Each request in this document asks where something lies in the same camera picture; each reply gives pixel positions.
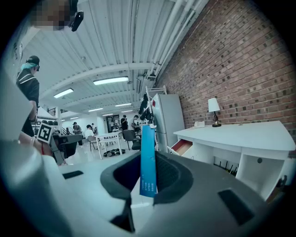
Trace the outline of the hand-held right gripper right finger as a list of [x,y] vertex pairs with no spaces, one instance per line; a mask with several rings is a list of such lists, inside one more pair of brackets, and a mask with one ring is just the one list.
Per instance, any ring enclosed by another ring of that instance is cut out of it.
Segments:
[[256,236],[279,202],[266,202],[215,165],[163,152],[156,160],[172,165],[177,179],[156,195],[141,237]]

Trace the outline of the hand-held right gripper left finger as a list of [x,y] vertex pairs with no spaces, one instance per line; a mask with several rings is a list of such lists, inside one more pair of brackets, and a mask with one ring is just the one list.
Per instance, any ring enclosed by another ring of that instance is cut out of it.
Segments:
[[55,160],[15,141],[0,143],[0,180],[29,236],[131,237],[104,220],[67,184]]

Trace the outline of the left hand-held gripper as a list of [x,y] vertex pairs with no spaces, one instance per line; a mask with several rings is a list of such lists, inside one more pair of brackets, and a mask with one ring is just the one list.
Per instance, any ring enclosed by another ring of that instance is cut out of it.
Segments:
[[76,153],[77,143],[81,142],[83,135],[53,135],[54,128],[46,123],[41,123],[37,140],[41,143],[42,155],[54,155],[57,165],[62,165]]

